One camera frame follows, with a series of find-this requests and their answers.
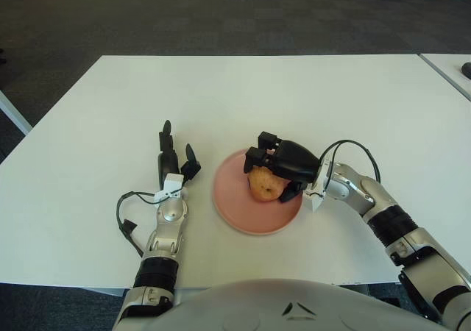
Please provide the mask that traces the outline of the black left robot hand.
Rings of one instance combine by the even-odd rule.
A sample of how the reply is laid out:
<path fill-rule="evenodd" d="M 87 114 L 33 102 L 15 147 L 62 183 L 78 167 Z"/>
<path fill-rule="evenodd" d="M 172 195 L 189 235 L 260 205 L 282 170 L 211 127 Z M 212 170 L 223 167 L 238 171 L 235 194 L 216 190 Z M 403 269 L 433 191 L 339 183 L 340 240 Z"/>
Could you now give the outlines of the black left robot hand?
<path fill-rule="evenodd" d="M 201 165 L 196 158 L 191 144 L 185 146 L 187 161 L 179 167 L 179 160 L 174 150 L 174 142 L 171 134 L 171 122 L 166 120 L 163 129 L 159 132 L 160 154 L 157 157 L 158 179 L 160 188 L 163 189 L 165 178 L 168 174 L 182 174 L 183 183 L 192 180 L 201 170 Z"/>

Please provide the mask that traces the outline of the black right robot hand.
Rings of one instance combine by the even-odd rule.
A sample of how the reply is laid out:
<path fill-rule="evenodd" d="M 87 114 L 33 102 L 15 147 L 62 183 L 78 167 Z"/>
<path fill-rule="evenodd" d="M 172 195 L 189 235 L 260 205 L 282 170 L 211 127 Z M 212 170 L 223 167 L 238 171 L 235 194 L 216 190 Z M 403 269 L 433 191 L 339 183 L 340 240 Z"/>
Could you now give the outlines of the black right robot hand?
<path fill-rule="evenodd" d="M 245 153 L 244 173 L 260 202 L 289 202 L 314 183 L 320 160 L 304 146 L 261 132 Z"/>

